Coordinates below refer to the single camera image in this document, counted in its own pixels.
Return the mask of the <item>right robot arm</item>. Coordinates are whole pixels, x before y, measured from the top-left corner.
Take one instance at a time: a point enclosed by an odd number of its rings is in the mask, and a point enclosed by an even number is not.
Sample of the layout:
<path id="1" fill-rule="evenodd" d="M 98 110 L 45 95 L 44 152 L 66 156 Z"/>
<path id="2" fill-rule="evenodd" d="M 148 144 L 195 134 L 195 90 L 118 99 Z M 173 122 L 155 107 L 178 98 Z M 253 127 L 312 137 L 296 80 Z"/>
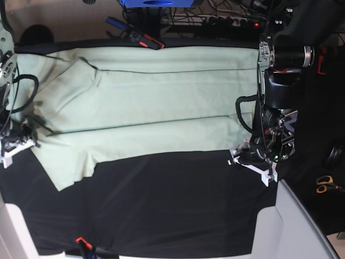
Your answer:
<path id="1" fill-rule="evenodd" d="M 33 130 L 26 122 L 14 122 L 11 116 L 25 110 L 38 92 L 36 76 L 18 72 L 14 32 L 6 17 L 5 2 L 1 1 L 1 156 L 20 152 L 37 144 Z M 14 108 L 23 79 L 32 80 L 34 88 L 24 105 Z"/>

